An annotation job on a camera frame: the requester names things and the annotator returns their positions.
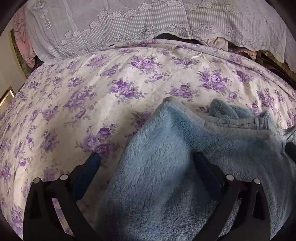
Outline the blue fleece garment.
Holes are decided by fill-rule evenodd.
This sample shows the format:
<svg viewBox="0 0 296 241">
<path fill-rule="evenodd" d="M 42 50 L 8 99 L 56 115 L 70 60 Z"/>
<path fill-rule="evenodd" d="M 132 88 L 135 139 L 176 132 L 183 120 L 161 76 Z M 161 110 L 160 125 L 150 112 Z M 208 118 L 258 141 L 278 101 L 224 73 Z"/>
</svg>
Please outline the blue fleece garment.
<svg viewBox="0 0 296 241">
<path fill-rule="evenodd" d="M 214 99 L 203 115 L 168 97 L 127 144 L 95 231 L 102 240 L 192 240 L 217 205 L 194 166 L 201 152 L 224 174 L 262 181 L 276 235 L 295 208 L 295 164 L 284 151 L 294 132 L 268 111 Z"/>
</svg>

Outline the folded clothes pile under lace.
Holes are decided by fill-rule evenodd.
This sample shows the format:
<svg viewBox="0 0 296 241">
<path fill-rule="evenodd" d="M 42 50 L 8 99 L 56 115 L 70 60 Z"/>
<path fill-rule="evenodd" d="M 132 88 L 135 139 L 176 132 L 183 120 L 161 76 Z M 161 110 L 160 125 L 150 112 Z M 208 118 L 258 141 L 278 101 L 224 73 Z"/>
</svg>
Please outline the folded clothes pile under lace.
<svg viewBox="0 0 296 241">
<path fill-rule="evenodd" d="M 158 35 L 156 39 L 177 40 L 177 41 L 182 41 L 186 43 L 201 44 L 201 45 L 206 45 L 209 47 L 221 49 L 226 52 L 239 54 L 264 66 L 265 68 L 267 68 L 274 74 L 278 75 L 285 81 L 295 82 L 295 73 L 292 70 L 290 70 L 286 61 L 284 61 L 284 63 L 281 63 L 269 51 L 264 51 L 264 50 L 259 50 L 257 52 L 251 51 L 245 47 L 238 47 L 234 45 L 232 42 L 228 42 L 221 37 L 211 39 L 211 40 L 206 40 L 206 41 L 198 41 L 194 39 L 186 40 L 169 33 L 164 33 L 164 34 Z"/>
</svg>

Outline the purple floral bedspread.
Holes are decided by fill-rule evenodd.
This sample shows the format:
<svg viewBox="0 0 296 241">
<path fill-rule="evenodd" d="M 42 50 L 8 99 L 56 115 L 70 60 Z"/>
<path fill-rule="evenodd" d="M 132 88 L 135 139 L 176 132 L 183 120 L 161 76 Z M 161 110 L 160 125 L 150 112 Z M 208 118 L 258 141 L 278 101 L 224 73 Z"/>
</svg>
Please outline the purple floral bedspread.
<svg viewBox="0 0 296 241">
<path fill-rule="evenodd" d="M 295 90 L 238 54 L 172 40 L 137 41 L 36 69 L 1 110 L 1 212 L 19 236 L 35 177 L 57 179 L 92 152 L 102 165 L 78 206 L 94 222 L 95 206 L 126 142 L 164 98 L 196 113 L 217 98 L 253 114 L 295 125 Z"/>
</svg>

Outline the pink floral fabric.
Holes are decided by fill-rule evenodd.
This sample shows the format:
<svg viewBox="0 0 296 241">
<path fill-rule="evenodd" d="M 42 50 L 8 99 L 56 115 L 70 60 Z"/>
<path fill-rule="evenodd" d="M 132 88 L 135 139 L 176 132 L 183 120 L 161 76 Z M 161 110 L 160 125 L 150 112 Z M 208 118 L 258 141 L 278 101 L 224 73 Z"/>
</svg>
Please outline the pink floral fabric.
<svg viewBox="0 0 296 241">
<path fill-rule="evenodd" d="M 36 53 L 33 49 L 26 27 L 26 6 L 20 7 L 13 16 L 13 28 L 16 45 L 25 63 L 33 69 L 35 65 Z"/>
</svg>

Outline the white lace cover cloth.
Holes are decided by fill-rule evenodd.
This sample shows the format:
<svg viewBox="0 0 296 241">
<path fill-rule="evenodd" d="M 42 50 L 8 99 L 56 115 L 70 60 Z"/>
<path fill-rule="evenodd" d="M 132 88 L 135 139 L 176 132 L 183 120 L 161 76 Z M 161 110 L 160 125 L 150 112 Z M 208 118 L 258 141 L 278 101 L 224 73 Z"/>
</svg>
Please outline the white lace cover cloth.
<svg viewBox="0 0 296 241">
<path fill-rule="evenodd" d="M 25 7 L 32 46 L 44 62 L 169 33 L 199 41 L 222 37 L 269 51 L 295 70 L 295 39 L 266 1 L 28 1 Z"/>
</svg>

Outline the wooden furniture frame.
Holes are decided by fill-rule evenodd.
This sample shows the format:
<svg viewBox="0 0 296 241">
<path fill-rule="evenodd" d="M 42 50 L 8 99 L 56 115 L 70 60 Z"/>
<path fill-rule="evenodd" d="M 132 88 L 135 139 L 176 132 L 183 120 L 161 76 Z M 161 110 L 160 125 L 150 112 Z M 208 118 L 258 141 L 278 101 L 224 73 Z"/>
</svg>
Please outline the wooden furniture frame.
<svg viewBox="0 0 296 241">
<path fill-rule="evenodd" d="M 3 94 L 3 96 L 1 97 L 1 104 L 0 107 L 4 108 L 5 106 L 7 106 L 10 102 L 12 102 L 12 100 L 15 98 L 15 92 L 13 90 L 13 88 L 10 86 L 6 92 Z"/>
</svg>

